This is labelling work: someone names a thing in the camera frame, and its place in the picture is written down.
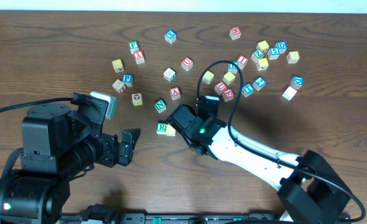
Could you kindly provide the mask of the green R block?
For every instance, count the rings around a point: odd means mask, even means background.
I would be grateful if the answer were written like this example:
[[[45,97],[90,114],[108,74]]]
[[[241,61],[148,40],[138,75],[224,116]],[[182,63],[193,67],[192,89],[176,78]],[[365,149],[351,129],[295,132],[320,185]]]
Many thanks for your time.
[[[160,135],[166,135],[167,123],[158,122],[156,126],[156,133]]]

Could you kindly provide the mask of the yellow block O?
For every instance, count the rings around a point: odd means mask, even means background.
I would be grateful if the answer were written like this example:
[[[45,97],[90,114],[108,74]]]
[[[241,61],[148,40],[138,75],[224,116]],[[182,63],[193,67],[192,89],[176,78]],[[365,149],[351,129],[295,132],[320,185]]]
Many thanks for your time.
[[[176,130],[170,124],[167,124],[167,126],[166,126],[166,135],[167,136],[175,136],[176,135]]]

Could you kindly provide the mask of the blue T block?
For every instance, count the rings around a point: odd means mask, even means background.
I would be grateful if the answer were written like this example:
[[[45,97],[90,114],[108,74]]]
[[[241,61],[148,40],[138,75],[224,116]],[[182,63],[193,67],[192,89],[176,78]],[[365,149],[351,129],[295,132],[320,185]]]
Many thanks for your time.
[[[252,95],[254,92],[254,87],[252,86],[252,84],[250,83],[247,83],[245,84],[243,87],[242,87],[242,91],[241,91],[241,94],[244,96],[244,97],[248,97],[250,95]]]

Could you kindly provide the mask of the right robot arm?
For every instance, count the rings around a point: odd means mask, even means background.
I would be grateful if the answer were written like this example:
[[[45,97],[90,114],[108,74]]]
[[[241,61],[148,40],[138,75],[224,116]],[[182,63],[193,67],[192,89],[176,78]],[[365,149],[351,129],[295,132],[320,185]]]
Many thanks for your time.
[[[342,213],[350,190],[320,154],[307,151],[299,156],[275,150],[243,136],[216,117],[198,116],[186,105],[174,110],[167,123],[199,155],[239,166],[277,190],[286,208],[281,220],[344,222]]]

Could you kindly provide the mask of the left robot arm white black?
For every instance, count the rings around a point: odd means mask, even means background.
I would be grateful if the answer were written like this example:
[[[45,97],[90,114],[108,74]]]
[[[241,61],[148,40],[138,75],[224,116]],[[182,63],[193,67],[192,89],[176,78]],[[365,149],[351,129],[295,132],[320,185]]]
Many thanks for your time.
[[[95,164],[127,166],[140,129],[122,137],[102,132],[106,102],[81,103],[77,110],[60,103],[31,107],[22,121],[20,169],[0,178],[0,223],[56,223],[70,196],[70,182]]]

